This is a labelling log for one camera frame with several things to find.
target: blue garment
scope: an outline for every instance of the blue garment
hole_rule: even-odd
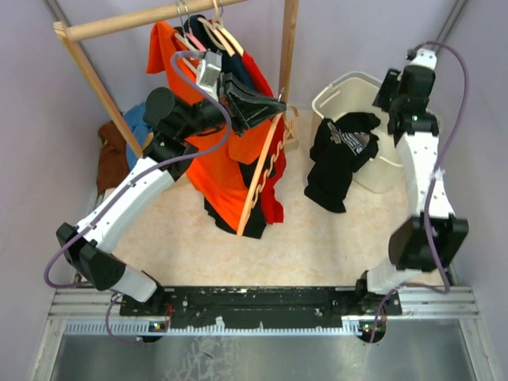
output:
[[[145,111],[146,105],[143,102],[124,113],[124,119],[140,145],[143,145],[146,137],[152,131],[152,127],[147,125],[143,120]],[[134,151],[129,147],[128,144],[126,156],[129,169],[133,169],[137,162],[137,156],[134,154]]]
[[[186,32],[189,32],[190,27],[192,29],[192,34],[194,34],[194,36],[205,46],[205,48],[208,48],[212,52],[216,52],[217,46],[215,46],[215,44],[208,36],[208,33],[206,33],[203,24],[198,21],[198,17],[204,18],[206,20],[206,17],[204,17],[202,14],[192,15],[187,19],[187,21],[185,21],[183,28]]]

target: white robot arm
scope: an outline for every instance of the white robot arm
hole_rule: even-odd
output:
[[[437,119],[426,110],[434,83],[437,58],[433,51],[410,53],[403,73],[390,69],[374,102],[390,114],[388,133],[394,136],[404,163],[410,218],[392,235],[389,257],[367,273],[368,291],[386,294],[415,275],[436,268],[425,236],[423,214],[429,213],[434,243],[441,262],[447,266],[468,233],[468,222],[455,218],[446,197],[443,171],[437,162],[439,130]],[[429,209],[425,200],[435,179]]]
[[[161,285],[112,254],[123,232],[189,168],[189,155],[206,154],[196,153],[187,137],[219,131],[226,122],[224,114],[231,119],[232,130],[241,135],[286,109],[284,102],[245,87],[231,74],[223,75],[218,54],[196,54],[202,54],[196,84],[215,102],[205,98],[191,106],[167,88],[155,89],[147,98],[144,121],[156,134],[143,157],[99,208],[76,226],[64,223],[56,232],[68,263],[99,291],[111,289],[156,305],[155,299],[164,292]],[[214,103],[221,103],[223,110]],[[48,268],[44,277],[50,284]]]

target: black metal base plate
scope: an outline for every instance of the black metal base plate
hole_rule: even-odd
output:
[[[342,315],[373,314],[382,297],[359,300],[352,287],[165,287],[156,304],[124,296],[120,315],[161,317],[171,304],[172,328],[215,325],[218,317],[229,329],[340,328]],[[402,313],[397,294],[385,308]]]

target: orange shirt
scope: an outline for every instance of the orange shirt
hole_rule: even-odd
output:
[[[154,24],[150,36],[147,73],[166,71],[169,87],[184,101],[193,104],[203,99],[171,68],[171,56],[178,51],[187,50],[174,38],[176,31],[161,21]],[[182,62],[179,68],[190,78],[192,71]],[[228,141],[214,152],[197,157],[187,170],[187,177],[194,187],[203,193],[211,206],[234,230],[238,229],[241,211],[247,198],[238,162],[250,164],[259,157],[264,140],[270,128],[270,121],[251,129],[242,137],[231,134]],[[206,137],[189,137],[187,141],[199,151],[213,147],[225,134],[225,129]]]

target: plastic basket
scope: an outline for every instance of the plastic basket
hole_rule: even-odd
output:
[[[374,113],[381,120],[379,127],[372,131],[379,137],[379,152],[353,175],[353,179],[372,192],[384,193],[404,175],[404,166],[393,138],[387,133],[388,114],[372,105],[379,86],[379,80],[360,71],[352,71],[328,85],[312,101],[312,136],[325,117],[336,121],[351,112]]]

